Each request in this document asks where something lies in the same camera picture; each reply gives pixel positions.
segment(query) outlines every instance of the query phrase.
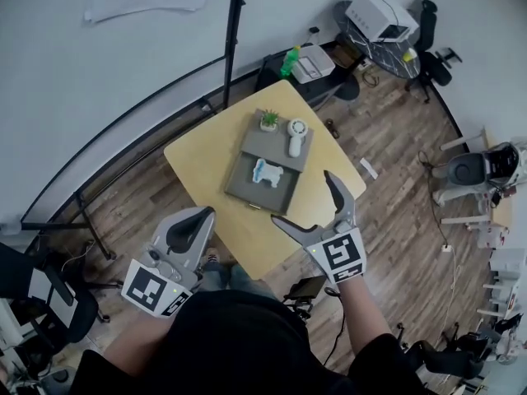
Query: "gray tray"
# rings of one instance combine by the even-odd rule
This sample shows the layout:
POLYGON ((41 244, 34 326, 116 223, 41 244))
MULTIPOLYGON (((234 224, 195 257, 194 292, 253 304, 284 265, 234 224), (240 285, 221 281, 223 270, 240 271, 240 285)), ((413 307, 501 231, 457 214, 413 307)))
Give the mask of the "gray tray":
POLYGON ((276 132, 263 132, 259 128, 262 113, 261 110, 257 110, 250 120, 225 192, 247 201, 253 207, 286 215, 296 183, 305 168, 313 131, 309 129, 305 135, 301 154, 297 158, 291 158, 288 155, 289 120, 278 118, 276 132), (267 180, 262 180, 260 183, 253 182, 253 168, 258 158, 264 158, 269 164, 283 168, 283 174, 276 188, 271 187, 267 180))

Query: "black chair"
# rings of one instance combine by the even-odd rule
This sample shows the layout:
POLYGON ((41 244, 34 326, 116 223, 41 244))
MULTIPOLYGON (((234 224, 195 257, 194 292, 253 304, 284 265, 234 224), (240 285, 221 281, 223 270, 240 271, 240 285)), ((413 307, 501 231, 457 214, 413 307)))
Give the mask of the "black chair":
POLYGON ((493 329, 502 335, 504 331, 510 331, 512 328, 520 326, 521 318, 523 318, 523 316, 522 313, 518 313, 510 319, 502 319, 494 325, 493 329))
MULTIPOLYGON (((86 242, 81 253, 85 253, 90 244, 91 242, 86 242)), ((15 347, 21 359, 26 362, 28 374, 35 379, 49 364, 52 356, 67 344, 79 342, 90 331, 96 319, 103 323, 110 321, 109 316, 100 313, 99 304, 90 289, 119 289, 123 282, 85 282, 82 276, 85 262, 86 256, 82 256, 66 264, 60 253, 49 250, 31 257, 0 243, 0 297, 20 302, 19 308, 22 306, 25 311, 38 312, 35 316, 30 316, 36 336, 15 347), (42 294, 41 298, 30 296, 30 284, 35 270, 43 271, 51 282, 49 294, 42 294), (49 305, 53 291, 68 306, 77 302, 69 326, 63 323, 49 305), (45 314, 45 317, 37 322, 36 319, 41 314, 45 314)))
POLYGON ((417 51, 419 61, 421 62, 421 72, 419 76, 407 82, 405 89, 410 91, 410 87, 418 81, 425 92, 427 98, 425 104, 430 102, 428 88, 432 86, 432 80, 440 86, 446 86, 452 80, 452 75, 445 68, 451 68, 449 60, 457 58, 462 62, 461 58, 455 53, 453 49, 449 49, 449 53, 445 56, 436 52, 436 55, 429 53, 428 50, 434 44, 434 34, 436 32, 437 23, 437 5, 430 0, 422 0, 422 12, 420 19, 420 35, 414 48, 417 51))
MULTIPOLYGON (((413 344, 405 353, 412 369, 417 371, 424 365, 432 373, 451 374, 463 379, 477 377, 485 364, 483 353, 486 353, 487 341, 483 344, 476 342, 465 345, 465 338, 457 338, 458 328, 459 325, 456 324, 454 337, 447 341, 447 347, 443 351, 437 351, 426 341, 413 344)), ((398 341, 401 343, 404 333, 401 323, 398 329, 398 341)))

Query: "green bottle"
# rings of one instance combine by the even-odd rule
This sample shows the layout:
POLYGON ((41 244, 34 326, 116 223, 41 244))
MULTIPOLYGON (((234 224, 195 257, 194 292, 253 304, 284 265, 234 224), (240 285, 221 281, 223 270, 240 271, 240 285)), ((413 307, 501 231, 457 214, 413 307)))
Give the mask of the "green bottle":
POLYGON ((286 57, 283 59, 283 65, 280 68, 280 74, 282 75, 282 78, 291 75, 293 66, 298 61, 299 54, 300 45, 295 45, 292 49, 287 52, 286 57))

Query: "wrist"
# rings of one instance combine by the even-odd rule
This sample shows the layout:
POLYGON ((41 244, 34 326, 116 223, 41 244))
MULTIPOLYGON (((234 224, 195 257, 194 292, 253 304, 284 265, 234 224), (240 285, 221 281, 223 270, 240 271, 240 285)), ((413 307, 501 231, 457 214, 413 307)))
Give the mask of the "wrist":
POLYGON ((366 283, 364 281, 364 276, 354 276, 353 278, 349 278, 346 281, 340 281, 337 284, 338 290, 342 293, 343 291, 350 291, 354 288, 357 288, 359 286, 365 286, 366 283))

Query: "yellow table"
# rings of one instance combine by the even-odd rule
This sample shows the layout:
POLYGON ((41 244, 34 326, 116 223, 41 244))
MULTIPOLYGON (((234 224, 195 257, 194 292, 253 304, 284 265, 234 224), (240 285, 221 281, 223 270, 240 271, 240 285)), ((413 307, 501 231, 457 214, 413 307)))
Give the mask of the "yellow table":
POLYGON ((300 226, 327 225, 334 217, 333 199, 324 170, 336 174, 354 198, 364 181, 325 126, 288 81, 280 81, 222 111, 165 149, 165 157, 198 206, 216 210, 216 232, 253 279, 299 249, 272 222, 270 212, 226 195, 224 188, 250 117, 256 109, 271 109, 286 119, 300 118, 313 129, 310 153, 296 186, 287 218, 300 226))

